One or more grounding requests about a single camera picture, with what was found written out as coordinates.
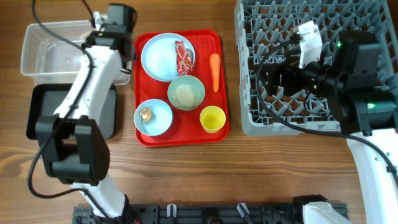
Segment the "red wrapper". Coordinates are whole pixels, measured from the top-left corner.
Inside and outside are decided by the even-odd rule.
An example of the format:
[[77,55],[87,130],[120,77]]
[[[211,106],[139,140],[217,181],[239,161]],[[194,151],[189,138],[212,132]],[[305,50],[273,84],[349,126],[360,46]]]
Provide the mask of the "red wrapper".
[[183,41],[175,41],[177,75],[188,75],[193,70],[192,51],[185,47]]

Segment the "green bowl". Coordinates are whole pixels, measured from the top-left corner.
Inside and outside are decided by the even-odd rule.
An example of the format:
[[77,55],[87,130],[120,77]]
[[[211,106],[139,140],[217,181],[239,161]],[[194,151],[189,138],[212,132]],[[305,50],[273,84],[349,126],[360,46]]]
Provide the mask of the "green bowl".
[[182,75],[182,76],[179,76],[179,77],[177,77],[176,79],[174,79],[171,83],[170,83],[170,85],[169,85],[169,87],[168,87],[168,90],[167,90],[167,96],[168,96],[168,99],[169,99],[169,101],[171,102],[171,100],[172,100],[172,94],[173,94],[173,92],[175,91],[175,89],[177,88],[177,87],[179,87],[180,85],[190,85],[190,86],[192,86],[192,87],[194,87],[198,92],[199,92],[199,94],[200,94],[200,96],[201,96],[201,102],[200,102],[200,104],[202,103],[202,101],[204,100],[204,98],[205,98],[205,87],[204,87],[204,85],[202,84],[202,82],[198,79],[198,78],[196,78],[196,77],[194,77],[194,76],[191,76],[191,75]]

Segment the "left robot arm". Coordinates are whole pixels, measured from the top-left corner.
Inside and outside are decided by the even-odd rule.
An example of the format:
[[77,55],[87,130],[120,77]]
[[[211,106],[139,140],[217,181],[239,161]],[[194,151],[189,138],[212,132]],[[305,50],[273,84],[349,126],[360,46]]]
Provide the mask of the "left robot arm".
[[[39,198],[57,198],[81,192],[93,207],[95,219],[103,223],[138,223],[139,216],[108,174],[110,151],[99,122],[109,89],[119,73],[133,61],[132,33],[136,10],[126,4],[111,3],[108,18],[81,45],[80,71],[68,95],[51,116],[41,116],[35,124],[40,149],[30,166],[27,184]],[[70,185],[53,195],[38,193],[32,176],[39,159],[49,177]]]

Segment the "white rice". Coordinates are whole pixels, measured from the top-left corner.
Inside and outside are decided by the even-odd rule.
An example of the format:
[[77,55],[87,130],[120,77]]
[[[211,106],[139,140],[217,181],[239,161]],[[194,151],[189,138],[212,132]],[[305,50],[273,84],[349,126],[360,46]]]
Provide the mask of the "white rice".
[[181,110],[191,110],[201,102],[199,92],[190,85],[180,85],[172,94],[172,104]]

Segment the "brown food scrap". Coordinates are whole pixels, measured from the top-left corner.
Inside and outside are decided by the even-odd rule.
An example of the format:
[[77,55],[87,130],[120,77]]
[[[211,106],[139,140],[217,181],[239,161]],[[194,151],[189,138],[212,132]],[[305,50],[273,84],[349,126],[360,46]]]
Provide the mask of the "brown food scrap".
[[153,118],[153,114],[152,114],[152,110],[149,108],[143,108],[140,110],[139,112],[141,118],[142,118],[142,122],[143,123],[148,123],[152,120]]

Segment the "yellow plastic cup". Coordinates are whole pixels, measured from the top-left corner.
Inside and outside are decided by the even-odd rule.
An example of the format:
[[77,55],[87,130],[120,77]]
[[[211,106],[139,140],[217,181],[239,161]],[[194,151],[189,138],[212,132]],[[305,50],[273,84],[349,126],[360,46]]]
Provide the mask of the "yellow plastic cup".
[[200,123],[210,134],[217,133],[226,123],[224,111],[217,106],[207,106],[200,113]]

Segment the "small light blue bowl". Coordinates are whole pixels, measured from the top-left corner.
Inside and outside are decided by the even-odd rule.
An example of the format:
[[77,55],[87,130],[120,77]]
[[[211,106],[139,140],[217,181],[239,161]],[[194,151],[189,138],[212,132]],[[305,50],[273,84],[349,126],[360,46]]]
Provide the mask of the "small light blue bowl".
[[[148,123],[143,123],[139,114],[143,108],[152,110],[153,118]],[[139,132],[146,136],[159,136],[166,132],[172,124],[173,113],[170,106],[159,99],[149,99],[141,103],[134,113],[134,123]]]

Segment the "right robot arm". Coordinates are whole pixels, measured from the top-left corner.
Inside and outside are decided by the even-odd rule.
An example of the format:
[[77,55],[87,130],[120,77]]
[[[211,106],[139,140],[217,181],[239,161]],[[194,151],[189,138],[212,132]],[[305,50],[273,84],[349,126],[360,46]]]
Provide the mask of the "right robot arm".
[[316,34],[295,33],[304,64],[269,64],[262,59],[255,83],[269,94],[282,85],[286,94],[308,90],[326,98],[339,122],[339,138],[347,141],[358,171],[366,221],[397,222],[397,95],[377,87],[380,43],[363,30],[338,34],[331,65],[320,63]]

